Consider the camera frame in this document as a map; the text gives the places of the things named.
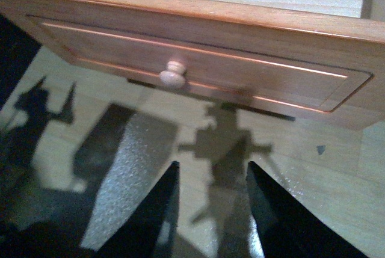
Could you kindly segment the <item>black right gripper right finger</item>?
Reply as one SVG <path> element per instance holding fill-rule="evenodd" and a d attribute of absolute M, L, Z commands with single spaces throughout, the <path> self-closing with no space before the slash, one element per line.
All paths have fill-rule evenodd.
<path fill-rule="evenodd" d="M 366 257 L 255 162 L 248 163 L 248 196 L 265 257 Z"/>

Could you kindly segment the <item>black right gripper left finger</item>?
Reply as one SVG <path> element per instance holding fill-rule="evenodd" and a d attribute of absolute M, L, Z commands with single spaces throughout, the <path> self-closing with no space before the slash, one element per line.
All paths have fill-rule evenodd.
<path fill-rule="evenodd" d="M 171 257 L 179 216 L 180 166 L 173 161 L 97 257 Z"/>

